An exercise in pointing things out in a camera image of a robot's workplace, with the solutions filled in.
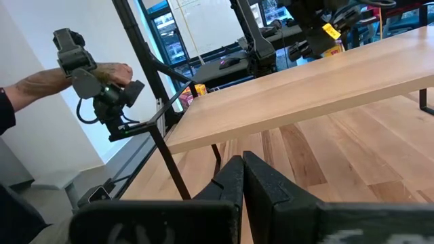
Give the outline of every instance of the black metal table leg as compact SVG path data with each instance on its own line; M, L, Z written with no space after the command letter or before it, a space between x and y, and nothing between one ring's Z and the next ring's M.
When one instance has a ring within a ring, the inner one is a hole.
M427 89L419 91L419 108L430 115L434 115L434 109L429 108L427 105Z
M419 24L421 27L428 25L428 5L419 8ZM427 96L427 89L419 91L419 108L430 115L434 115L434 110L428 107Z
M419 25L420 27L428 25L428 5L419 8Z
M154 139L155 144L160 150L161 156L163 156L164 162L167 165L167 168L169 169L172 179L174 179L176 188L178 189L182 199L183 200L191 199L189 190L187 189L184 180L182 179L178 167L175 164L174 158L172 157L169 148L164 142L164 139L161 136L158 127L156 125L152 126L152 128L149 129L149 132L151 133L151 136Z
M216 168L214 169L214 175L216 175L220 168L222 167L222 157L220 156L220 152L218 151L217 145L211 145L212 151L214 152L214 156L216 156Z

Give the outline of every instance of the human arm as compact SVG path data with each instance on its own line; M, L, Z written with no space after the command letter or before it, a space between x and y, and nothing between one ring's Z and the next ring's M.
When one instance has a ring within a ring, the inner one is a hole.
M119 85L127 85L132 79L132 69L126 64L98 64L98 68L92 73L100 80L113 81ZM14 111L17 112L32 102L57 94L71 85L71 78L65 78L60 68L54 68L26 77L9 87L5 87L4 91Z

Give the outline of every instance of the desk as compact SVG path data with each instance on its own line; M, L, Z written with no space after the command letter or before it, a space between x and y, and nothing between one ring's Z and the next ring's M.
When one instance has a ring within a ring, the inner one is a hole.
M422 27L193 101L172 154L434 85L434 28Z

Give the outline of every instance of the black sleeve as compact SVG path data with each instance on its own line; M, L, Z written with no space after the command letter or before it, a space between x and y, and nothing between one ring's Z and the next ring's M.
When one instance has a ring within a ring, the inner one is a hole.
M7 129L15 126L15 111L5 90L0 88L0 135Z

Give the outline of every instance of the cable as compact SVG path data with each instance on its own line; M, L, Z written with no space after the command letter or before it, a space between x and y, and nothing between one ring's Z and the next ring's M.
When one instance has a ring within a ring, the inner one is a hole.
M341 15L342 13L345 13L346 11L350 10L351 8L361 5L361 4L367 4L374 7L380 7L384 9L393 8L396 6L396 2L394 0L356 0L356 2L351 3L343 8L341 8L339 11L337 11L335 14L332 14L332 17L330 18L329 23L333 24L336 18Z
M81 108L81 101L83 100L83 98L80 98L80 100L79 100L79 103L77 104L77 109L76 109L76 113L77 113L77 118L79 118L79 120L82 122L82 123L85 123L85 124L87 124L87 125L91 125L91 124L95 124L96 122L98 122L98 118L96 118L96 119L94 119L94 120L92 120L92 121L87 121L87 120L84 120L82 117L81 117L81 115L80 115L80 108Z
M373 7L382 7L382 8L394 8L396 6L396 2L394 0L356 0L362 4L368 4Z
M336 13L334 13L334 14L332 15L332 17L330 18L329 23L333 25L333 24L334 24L334 21L336 20L336 18L337 18L339 15L341 15L341 13L345 13L345 12L347 12L348 10L350 10L350 9L352 9L353 7L358 6L358 5L360 5L360 3L356 2L356 3L352 3L352 4L349 4L349 5L347 5L347 6L343 7L343 8L341 8L339 11L337 11Z
M122 117L123 117L126 121L128 121L128 123L126 123L126 125L129 125L129 124L135 124L135 123L140 123L139 121L135 121L135 120L132 120L132 119L128 119L125 115L122 115Z

